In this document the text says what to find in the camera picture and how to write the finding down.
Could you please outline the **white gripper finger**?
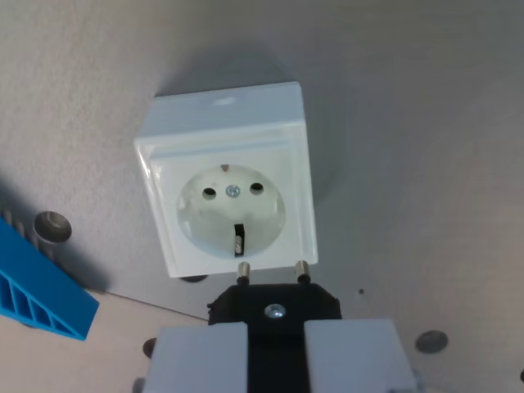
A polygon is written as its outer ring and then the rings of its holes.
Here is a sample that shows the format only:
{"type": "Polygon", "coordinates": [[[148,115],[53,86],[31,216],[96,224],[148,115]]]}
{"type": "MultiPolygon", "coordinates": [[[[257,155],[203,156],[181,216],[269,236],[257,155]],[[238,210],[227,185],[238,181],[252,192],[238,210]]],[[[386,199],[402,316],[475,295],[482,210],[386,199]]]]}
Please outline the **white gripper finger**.
{"type": "Polygon", "coordinates": [[[162,328],[143,390],[248,391],[247,325],[240,322],[162,328]]]}
{"type": "Polygon", "coordinates": [[[416,392],[417,381],[389,319],[305,323],[312,392],[416,392]]]}

